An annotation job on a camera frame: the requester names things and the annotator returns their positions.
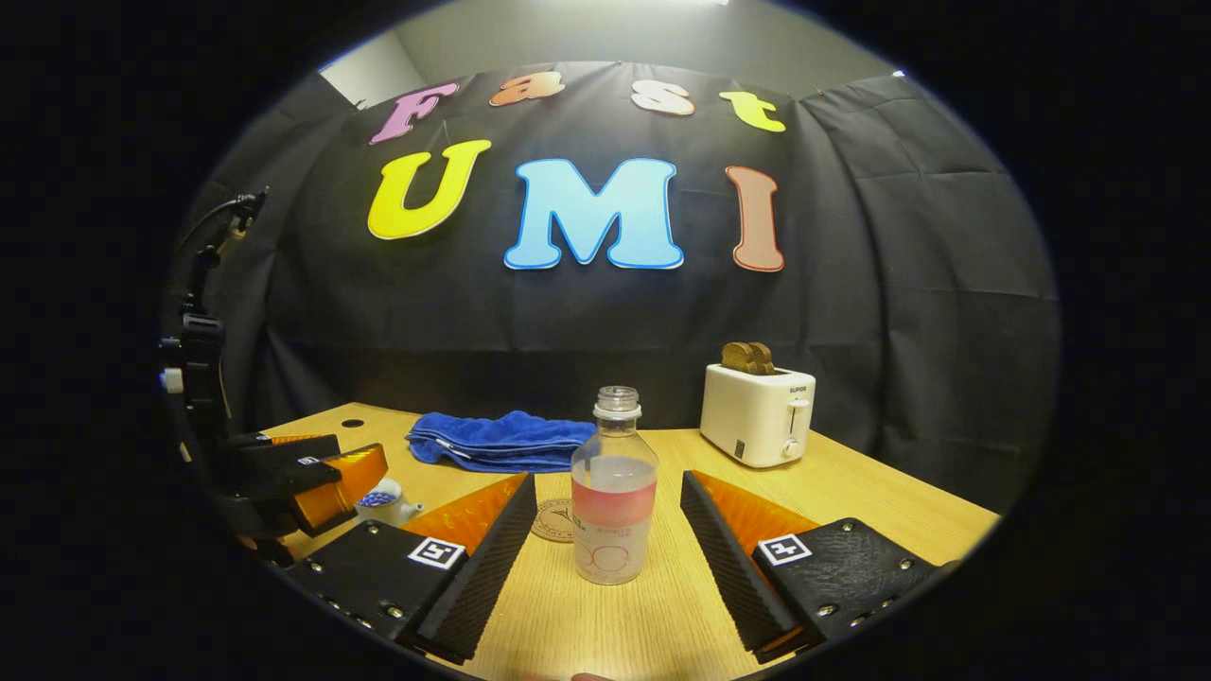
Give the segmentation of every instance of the plastic bottle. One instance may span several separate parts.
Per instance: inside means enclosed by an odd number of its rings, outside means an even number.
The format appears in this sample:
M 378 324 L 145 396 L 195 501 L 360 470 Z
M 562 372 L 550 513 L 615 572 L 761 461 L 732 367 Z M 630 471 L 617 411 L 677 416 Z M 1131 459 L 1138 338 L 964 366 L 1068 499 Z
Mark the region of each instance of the plastic bottle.
M 597 584 L 630 582 L 643 567 L 656 499 L 656 454 L 638 433 L 639 393 L 597 393 L 597 433 L 572 454 L 576 571 Z

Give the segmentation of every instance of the bottle neck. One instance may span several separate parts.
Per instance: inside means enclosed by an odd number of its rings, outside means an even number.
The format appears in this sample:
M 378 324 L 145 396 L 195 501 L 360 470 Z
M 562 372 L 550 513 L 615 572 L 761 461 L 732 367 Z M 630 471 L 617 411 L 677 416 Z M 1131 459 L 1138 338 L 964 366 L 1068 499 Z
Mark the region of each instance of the bottle neck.
M 598 418 L 597 433 L 607 437 L 625 437 L 627 435 L 635 435 L 635 424 L 637 420 L 638 419 L 635 418 Z

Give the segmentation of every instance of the wall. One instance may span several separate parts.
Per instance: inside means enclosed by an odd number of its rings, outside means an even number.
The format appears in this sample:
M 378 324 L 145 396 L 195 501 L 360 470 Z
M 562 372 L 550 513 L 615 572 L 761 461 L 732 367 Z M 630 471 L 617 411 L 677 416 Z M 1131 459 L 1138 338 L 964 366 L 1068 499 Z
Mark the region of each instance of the wall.
M 767 0 L 458 0 L 395 35 L 429 84 L 516 64 L 621 59 L 729 75 L 798 98 L 899 68 Z
M 325 67 L 320 75 L 350 102 L 356 104 L 365 99 L 360 109 L 426 85 L 400 39 L 390 30 Z

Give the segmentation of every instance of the yellow letter u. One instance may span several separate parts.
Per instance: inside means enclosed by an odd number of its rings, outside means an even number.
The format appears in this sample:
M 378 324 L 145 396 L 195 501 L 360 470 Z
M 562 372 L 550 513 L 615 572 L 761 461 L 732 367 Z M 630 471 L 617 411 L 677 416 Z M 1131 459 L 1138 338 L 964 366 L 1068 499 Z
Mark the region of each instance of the yellow letter u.
M 417 168 L 429 161 L 430 154 L 408 154 L 383 166 L 383 184 L 374 194 L 367 224 L 371 234 L 379 239 L 403 239 L 424 234 L 450 217 L 463 200 L 466 182 L 471 178 L 471 167 L 481 151 L 492 147 L 487 139 L 472 139 L 452 144 L 442 151 L 449 159 L 446 173 L 437 185 L 432 201 L 419 208 L 404 208 L 403 198 L 408 194 Z

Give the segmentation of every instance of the fabric backdrop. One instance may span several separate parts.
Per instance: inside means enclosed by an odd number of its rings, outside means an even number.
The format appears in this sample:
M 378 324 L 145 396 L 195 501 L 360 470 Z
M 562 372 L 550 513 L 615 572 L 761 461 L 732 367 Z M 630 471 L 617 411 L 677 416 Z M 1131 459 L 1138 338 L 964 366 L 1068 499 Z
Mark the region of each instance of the fabric backdrop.
M 545 70 L 562 74 L 563 91 L 488 105 L 506 80 Z M 630 99 L 641 79 L 681 85 L 696 111 L 641 109 Z M 457 82 L 411 132 L 371 145 L 394 101 L 356 111 L 309 80 L 249 127 L 216 172 L 225 182 L 200 194 L 191 216 L 271 187 L 208 287 L 229 327 L 225 380 L 240 430 L 348 401 L 587 420 L 607 384 L 639 390 L 642 427 L 693 428 L 705 366 L 728 342 L 759 340 L 779 367 L 816 377 L 814 430 L 992 510 L 1016 496 L 1051 413 L 1055 285 L 1011 177 L 930 93 L 886 76 L 793 101 L 725 76 L 615 62 Z M 725 91 L 774 104 L 769 116 L 786 131 L 745 124 Z M 444 223 L 408 239 L 371 234 L 384 165 L 432 154 L 406 198 L 419 207 L 444 171 L 442 151 L 470 139 L 492 148 Z M 599 191 L 636 158 L 677 167 L 668 213 L 681 267 L 608 262 L 616 222 L 587 264 L 558 228 L 557 265 L 504 264 L 527 190 L 517 166 L 567 159 Z M 733 165 L 777 182 L 780 271 L 733 262 Z

